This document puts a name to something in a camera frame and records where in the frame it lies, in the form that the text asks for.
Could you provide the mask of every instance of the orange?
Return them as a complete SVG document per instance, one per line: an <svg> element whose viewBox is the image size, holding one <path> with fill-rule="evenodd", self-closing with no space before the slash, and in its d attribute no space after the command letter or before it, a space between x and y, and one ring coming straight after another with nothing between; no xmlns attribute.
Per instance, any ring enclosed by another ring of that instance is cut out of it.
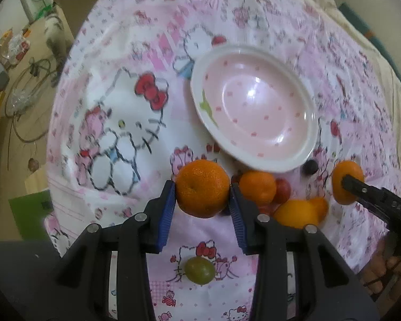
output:
<svg viewBox="0 0 401 321"><path fill-rule="evenodd" d="M314 197L309 199L309 202L315 207L315 210L318 214L318 219L320 222L322 222L328 214L328 201L326 201L326 199L323 197Z"/></svg>
<svg viewBox="0 0 401 321"><path fill-rule="evenodd" d="M217 163L198 159L184 166L175 179L180 209L199 218L213 217L229 200L230 180Z"/></svg>
<svg viewBox="0 0 401 321"><path fill-rule="evenodd" d="M254 201L259 208L269 205L276 194L276 182L272 174L264 171L245 172L239 180L242 195Z"/></svg>
<svg viewBox="0 0 401 321"><path fill-rule="evenodd" d="M364 174L358 164L351 160L338 163L331 174L331 183L333 185L334 199L341 205L352 204L357 199L356 196L342 187L342 180L346 175L351 175L357 180L364 182Z"/></svg>
<svg viewBox="0 0 401 321"><path fill-rule="evenodd" d="M319 225L315 206L307 200L292 199L283 203L273 214L273 218L284 226L304 228L305 225Z"/></svg>

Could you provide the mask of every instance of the plate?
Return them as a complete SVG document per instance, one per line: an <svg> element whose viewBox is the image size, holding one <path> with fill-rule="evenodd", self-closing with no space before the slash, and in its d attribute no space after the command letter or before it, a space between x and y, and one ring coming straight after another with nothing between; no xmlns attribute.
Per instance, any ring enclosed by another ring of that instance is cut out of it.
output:
<svg viewBox="0 0 401 321"><path fill-rule="evenodd" d="M318 122L310 93L285 64L258 48L214 47L195 63L191 94L213 138L251 168L286 172L315 147Z"/></svg>

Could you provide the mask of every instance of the tablecloth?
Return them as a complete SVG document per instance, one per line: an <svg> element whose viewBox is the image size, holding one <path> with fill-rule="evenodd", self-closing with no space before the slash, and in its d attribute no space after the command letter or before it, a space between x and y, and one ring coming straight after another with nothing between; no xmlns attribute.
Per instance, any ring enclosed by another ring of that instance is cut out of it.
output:
<svg viewBox="0 0 401 321"><path fill-rule="evenodd" d="M330 173L351 159L367 183L401 194L396 141L369 57L314 0L98 1L64 68L48 136L55 211L45 222L61 254L89 223L111 226L142 211L192 160L214 160L231 177L246 170L198 120L188 82L199 55L236 42L268 49L300 76L318 109L319 171L279 177L292 198L330 201L322 231L355 272L370 259L385 226L358 203L338 205ZM215 265L208 286L184 276L197 254ZM148 257L156 316L246 318L256 262L237 246L228 216L201 220L176 209L168 245Z"/></svg>

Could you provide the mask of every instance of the tongs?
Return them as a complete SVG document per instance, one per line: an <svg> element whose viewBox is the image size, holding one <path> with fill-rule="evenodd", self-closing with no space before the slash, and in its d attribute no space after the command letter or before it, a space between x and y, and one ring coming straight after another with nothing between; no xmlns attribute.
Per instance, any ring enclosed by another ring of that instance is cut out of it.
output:
<svg viewBox="0 0 401 321"><path fill-rule="evenodd" d="M44 281L28 321L112 320L108 313L111 252L118 251L117 311L120 321L155 320L146 253L158 254L168 238L175 184L123 224L90 224ZM235 234L244 254L259 255L251 321L287 319L287 251L294 252L294 320L374 321L377 309L356 276L314 225L285 227L246 200L237 184L229 197Z"/></svg>

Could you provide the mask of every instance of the green cloth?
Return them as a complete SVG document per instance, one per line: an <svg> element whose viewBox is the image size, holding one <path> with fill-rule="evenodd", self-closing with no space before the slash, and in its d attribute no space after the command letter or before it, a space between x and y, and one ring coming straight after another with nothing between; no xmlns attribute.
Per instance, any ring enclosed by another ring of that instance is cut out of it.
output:
<svg viewBox="0 0 401 321"><path fill-rule="evenodd" d="M398 68L396 67L390 54L386 51L381 41L374 35L374 32L370 29L370 27L344 2L340 5L339 10L349 21L349 23L351 23L355 27L355 29L362 33L366 37L366 39L369 40L373 44L373 46L377 48L380 54L383 55L390 66L394 69L396 76L401 81L401 74L398 71Z"/></svg>
<svg viewBox="0 0 401 321"><path fill-rule="evenodd" d="M44 218L52 212L48 190L9 200L22 239L48 239L43 225Z"/></svg>

